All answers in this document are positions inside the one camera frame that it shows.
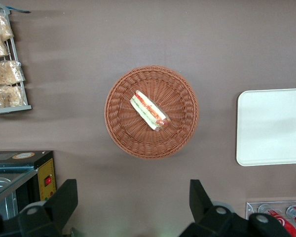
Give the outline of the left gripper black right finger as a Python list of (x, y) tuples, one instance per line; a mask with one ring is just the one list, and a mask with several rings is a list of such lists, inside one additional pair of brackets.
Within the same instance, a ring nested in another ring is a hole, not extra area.
[(189, 207), (194, 222), (182, 237), (248, 237), (248, 222), (227, 207), (214, 205), (199, 180), (190, 180)]

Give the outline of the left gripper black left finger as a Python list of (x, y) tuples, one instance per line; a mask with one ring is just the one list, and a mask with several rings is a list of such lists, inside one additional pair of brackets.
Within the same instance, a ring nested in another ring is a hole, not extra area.
[(44, 204), (32, 203), (4, 223), (6, 237), (61, 237), (78, 204), (77, 181), (66, 180)]

